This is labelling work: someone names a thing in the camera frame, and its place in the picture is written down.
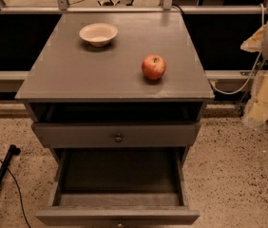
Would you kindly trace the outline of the grey drawer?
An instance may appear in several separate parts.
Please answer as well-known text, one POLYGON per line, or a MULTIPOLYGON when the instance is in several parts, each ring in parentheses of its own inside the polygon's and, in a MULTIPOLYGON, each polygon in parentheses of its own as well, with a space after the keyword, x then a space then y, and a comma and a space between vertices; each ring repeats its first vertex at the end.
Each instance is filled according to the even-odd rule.
POLYGON ((49 148, 173 147, 194 143, 200 123, 108 124, 34 123, 32 130, 49 148))
POLYGON ((62 153, 47 226, 191 225, 179 151, 175 148, 74 149, 62 153))

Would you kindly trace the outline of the grey wooden drawer cabinet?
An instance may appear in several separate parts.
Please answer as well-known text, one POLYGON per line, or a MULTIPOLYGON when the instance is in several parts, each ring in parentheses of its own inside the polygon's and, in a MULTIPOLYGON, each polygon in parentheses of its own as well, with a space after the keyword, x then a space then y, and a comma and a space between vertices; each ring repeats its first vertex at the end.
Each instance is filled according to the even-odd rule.
POLYGON ((206 103, 214 96, 182 16, 165 15, 148 38, 134 50, 136 38, 123 32, 125 24, 79 16, 60 18, 34 72, 35 84, 23 83, 17 100, 24 103, 33 123, 45 124, 188 124, 201 123, 206 103), (107 23, 117 36, 94 47, 79 36, 90 24, 107 23), (142 72, 143 59, 157 54, 166 61, 159 80, 142 72))

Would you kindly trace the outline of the grey top drawer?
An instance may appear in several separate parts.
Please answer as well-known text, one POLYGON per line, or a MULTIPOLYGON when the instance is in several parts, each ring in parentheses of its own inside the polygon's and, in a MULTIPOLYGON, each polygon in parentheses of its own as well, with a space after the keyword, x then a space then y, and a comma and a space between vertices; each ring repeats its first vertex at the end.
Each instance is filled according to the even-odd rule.
POLYGON ((32 130, 49 148, 173 147, 194 143, 200 123, 108 124, 34 123, 32 130))

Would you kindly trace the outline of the red apple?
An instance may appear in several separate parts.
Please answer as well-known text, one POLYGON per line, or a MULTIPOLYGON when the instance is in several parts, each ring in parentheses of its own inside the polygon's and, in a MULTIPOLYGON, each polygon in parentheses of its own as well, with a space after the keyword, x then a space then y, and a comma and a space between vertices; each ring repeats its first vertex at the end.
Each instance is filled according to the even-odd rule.
POLYGON ((166 71, 166 61, 157 54, 146 56, 142 61, 142 72, 149 80, 159 80, 166 71))

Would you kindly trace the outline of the white paper bowl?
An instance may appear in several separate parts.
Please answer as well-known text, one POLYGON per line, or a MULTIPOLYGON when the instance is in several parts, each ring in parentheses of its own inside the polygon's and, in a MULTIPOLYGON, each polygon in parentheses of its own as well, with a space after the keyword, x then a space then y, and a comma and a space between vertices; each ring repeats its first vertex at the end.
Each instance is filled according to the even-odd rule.
POLYGON ((107 23, 90 24, 79 31, 80 38, 89 42, 94 47, 108 45, 117 34, 117 28, 107 23))

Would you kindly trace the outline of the metal rail frame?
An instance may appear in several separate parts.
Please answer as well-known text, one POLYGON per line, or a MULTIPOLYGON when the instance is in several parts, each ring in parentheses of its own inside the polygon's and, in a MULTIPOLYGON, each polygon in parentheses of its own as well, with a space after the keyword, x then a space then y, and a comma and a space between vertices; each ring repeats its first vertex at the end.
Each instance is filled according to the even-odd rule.
POLYGON ((125 24, 136 40, 128 47, 134 50, 148 38, 142 32, 152 30, 160 18, 185 15, 223 15, 268 13, 268 4, 241 4, 240 0, 0 0, 0 92, 16 91, 21 83, 35 84, 41 76, 34 72, 33 62, 42 59, 31 49, 34 39, 43 37, 41 20, 67 19, 77 15, 86 24, 112 19, 125 24))

